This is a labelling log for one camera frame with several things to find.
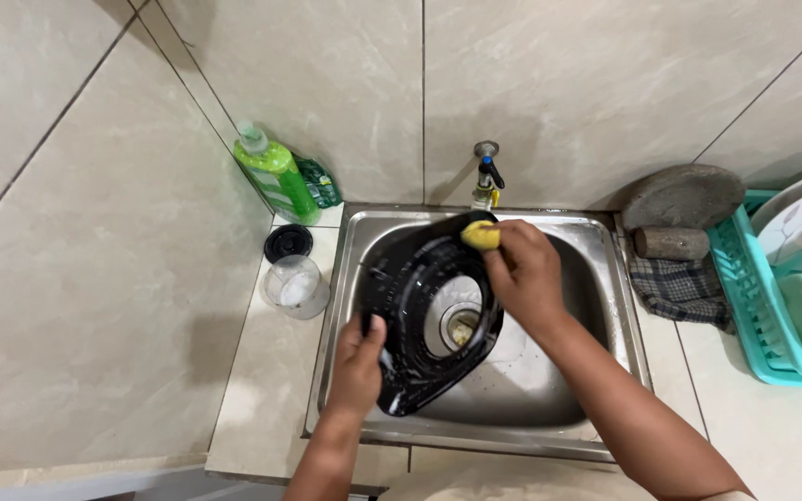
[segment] person's left hand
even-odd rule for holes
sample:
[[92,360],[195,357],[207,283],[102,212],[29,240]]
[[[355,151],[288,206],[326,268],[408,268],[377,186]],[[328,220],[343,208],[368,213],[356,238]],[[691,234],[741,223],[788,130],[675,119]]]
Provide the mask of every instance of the person's left hand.
[[366,336],[361,333],[360,315],[352,316],[342,328],[325,413],[363,421],[380,395],[382,372],[378,361],[385,340],[386,321],[378,315],[371,319]]

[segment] plastic basket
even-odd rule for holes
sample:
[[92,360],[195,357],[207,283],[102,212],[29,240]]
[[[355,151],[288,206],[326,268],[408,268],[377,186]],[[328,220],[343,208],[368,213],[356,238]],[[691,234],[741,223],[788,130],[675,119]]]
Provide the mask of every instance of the plastic basket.
[[748,190],[738,211],[707,236],[751,370],[770,384],[802,386],[802,344],[748,218],[775,193]]

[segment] white tile countertop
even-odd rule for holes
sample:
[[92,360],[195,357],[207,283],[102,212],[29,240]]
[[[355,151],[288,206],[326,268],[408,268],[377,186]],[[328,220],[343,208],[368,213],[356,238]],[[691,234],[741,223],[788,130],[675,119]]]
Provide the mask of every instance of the white tile countertop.
[[[322,218],[323,226],[309,228],[315,239],[311,258],[326,280],[339,236],[341,208],[337,209]],[[307,442],[300,437],[323,314],[299,321],[271,305],[260,288],[269,266],[263,259],[206,469],[252,482],[285,483]],[[709,437],[760,499],[802,499],[802,389],[757,380],[738,340],[712,325],[665,320],[649,314],[638,301],[636,313],[655,394]],[[357,492],[375,493],[408,473],[422,471],[424,465],[434,469],[462,460],[513,459],[562,461],[362,445],[353,484]],[[616,465],[562,462],[622,474]]]

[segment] dish soap bottle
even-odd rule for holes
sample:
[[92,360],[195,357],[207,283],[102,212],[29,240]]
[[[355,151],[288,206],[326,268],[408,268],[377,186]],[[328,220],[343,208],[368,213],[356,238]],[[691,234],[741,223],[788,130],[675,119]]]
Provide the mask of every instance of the dish soap bottle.
[[237,132],[239,139],[234,142],[233,154],[274,212],[291,223],[316,224],[321,210],[290,150],[279,142],[268,141],[261,129],[246,120],[239,122]]

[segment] checkered cloth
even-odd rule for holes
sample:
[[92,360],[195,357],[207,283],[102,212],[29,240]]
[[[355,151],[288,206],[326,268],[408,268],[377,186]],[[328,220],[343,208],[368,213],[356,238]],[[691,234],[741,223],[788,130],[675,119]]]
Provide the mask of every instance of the checkered cloth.
[[630,279],[642,304],[655,315],[713,324],[723,331],[729,326],[729,302],[709,254],[701,261],[633,255]]

